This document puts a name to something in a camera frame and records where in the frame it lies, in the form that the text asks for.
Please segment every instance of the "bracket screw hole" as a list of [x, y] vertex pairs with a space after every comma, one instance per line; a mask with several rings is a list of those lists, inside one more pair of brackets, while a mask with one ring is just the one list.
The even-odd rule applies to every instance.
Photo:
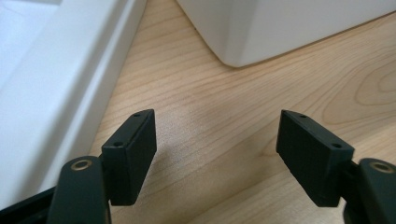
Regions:
[[341, 148], [341, 147], [343, 147], [343, 146], [341, 146], [341, 145], [338, 144], [338, 143], [332, 143], [332, 146], [334, 146], [334, 147], [336, 147], [336, 148]]
[[385, 174], [393, 174], [395, 172], [390, 166], [378, 161], [370, 162], [370, 166], [375, 170]]
[[122, 147], [122, 146], [123, 146], [123, 143], [122, 143], [122, 142], [115, 142], [115, 143], [113, 143], [113, 146], [115, 146], [115, 147]]
[[92, 161], [90, 160], [81, 160], [81, 161], [76, 161], [75, 163], [72, 164], [71, 168], [74, 171], [82, 171], [87, 169], [92, 165]]

